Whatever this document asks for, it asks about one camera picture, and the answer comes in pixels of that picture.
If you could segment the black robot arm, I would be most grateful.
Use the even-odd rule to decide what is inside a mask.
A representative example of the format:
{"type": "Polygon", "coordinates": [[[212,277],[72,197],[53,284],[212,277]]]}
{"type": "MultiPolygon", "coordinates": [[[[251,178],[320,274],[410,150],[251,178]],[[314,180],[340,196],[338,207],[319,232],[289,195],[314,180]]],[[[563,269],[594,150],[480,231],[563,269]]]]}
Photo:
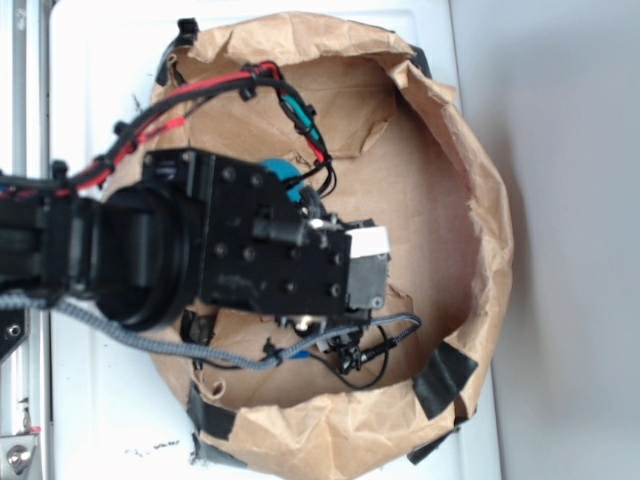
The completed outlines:
{"type": "Polygon", "coordinates": [[[154,151],[105,201],[66,185],[2,190],[1,289],[95,301],[133,331],[190,303],[289,322],[365,325],[384,305],[384,227],[344,222],[310,188],[293,200],[266,163],[154,151]]]}

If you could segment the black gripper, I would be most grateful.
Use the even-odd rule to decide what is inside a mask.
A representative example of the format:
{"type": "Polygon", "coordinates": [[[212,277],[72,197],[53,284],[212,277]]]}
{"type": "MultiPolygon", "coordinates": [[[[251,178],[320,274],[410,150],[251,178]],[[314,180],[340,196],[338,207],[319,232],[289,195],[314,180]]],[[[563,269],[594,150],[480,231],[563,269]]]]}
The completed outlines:
{"type": "Polygon", "coordinates": [[[292,201],[263,164],[218,157],[207,181],[200,300],[328,327],[366,325],[384,306],[385,227],[341,220],[309,187],[292,201]]]}

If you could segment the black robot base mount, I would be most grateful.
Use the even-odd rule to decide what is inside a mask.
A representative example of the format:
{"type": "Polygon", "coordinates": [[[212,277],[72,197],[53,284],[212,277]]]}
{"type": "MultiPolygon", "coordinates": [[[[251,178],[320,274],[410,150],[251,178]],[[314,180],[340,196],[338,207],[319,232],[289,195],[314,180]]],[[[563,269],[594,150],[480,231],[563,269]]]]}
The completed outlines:
{"type": "Polygon", "coordinates": [[[0,328],[0,354],[1,362],[4,362],[28,336],[27,310],[24,308],[2,310],[0,328]]]}

